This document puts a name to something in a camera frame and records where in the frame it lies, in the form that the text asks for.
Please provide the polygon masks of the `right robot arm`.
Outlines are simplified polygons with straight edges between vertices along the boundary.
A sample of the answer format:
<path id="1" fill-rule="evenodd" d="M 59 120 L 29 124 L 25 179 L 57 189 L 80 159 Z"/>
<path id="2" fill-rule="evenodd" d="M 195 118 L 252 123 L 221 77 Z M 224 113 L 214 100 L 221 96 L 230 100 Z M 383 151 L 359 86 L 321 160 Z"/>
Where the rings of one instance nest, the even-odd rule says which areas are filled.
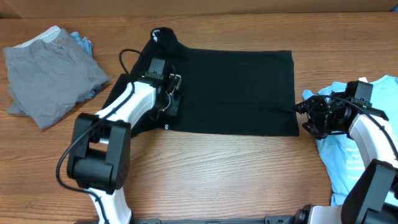
<path id="1" fill-rule="evenodd" d="M 342 205 L 306 205 L 286 223 L 397 223 L 397 206 L 387 203 L 397 194 L 397 144 L 384 111 L 373 108 L 373 86 L 349 82 L 343 92 L 313 95 L 294 110 L 307 114 L 303 128 L 316 139 L 346 134 L 360 152 L 365 171 Z"/>

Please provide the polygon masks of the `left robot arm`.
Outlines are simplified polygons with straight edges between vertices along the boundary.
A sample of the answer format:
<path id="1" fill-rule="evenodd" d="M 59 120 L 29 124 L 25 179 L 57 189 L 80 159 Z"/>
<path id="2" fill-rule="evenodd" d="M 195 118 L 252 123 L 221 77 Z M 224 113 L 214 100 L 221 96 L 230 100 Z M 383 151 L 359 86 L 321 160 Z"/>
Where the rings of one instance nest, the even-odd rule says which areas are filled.
<path id="1" fill-rule="evenodd" d="M 173 120 L 180 104 L 182 78 L 168 61 L 153 58 L 149 68 L 127 83 L 125 90 L 96 114 L 80 114 L 72 143 L 61 156 L 67 160 L 67 175 L 76 180 L 76 192 L 89 194 L 100 223 L 131 223 L 123 186 L 131 151 L 131 130 L 145 115 L 150 120 Z"/>

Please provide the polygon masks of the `black t-shirt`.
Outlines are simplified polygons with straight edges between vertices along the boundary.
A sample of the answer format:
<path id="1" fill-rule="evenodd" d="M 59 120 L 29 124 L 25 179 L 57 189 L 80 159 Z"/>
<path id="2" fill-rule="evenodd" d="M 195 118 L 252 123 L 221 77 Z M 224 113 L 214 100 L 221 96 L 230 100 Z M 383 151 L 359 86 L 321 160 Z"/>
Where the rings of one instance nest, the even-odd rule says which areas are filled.
<path id="1" fill-rule="evenodd" d="M 288 50 L 234 52 L 191 49 L 173 30 L 159 27 L 128 74 L 121 74 L 106 103 L 112 103 L 128 81 L 149 69 L 153 58 L 166 60 L 182 78 L 175 118 L 143 116 L 132 134 L 163 128 L 208 134 L 298 136 L 294 111 L 294 61 Z"/>

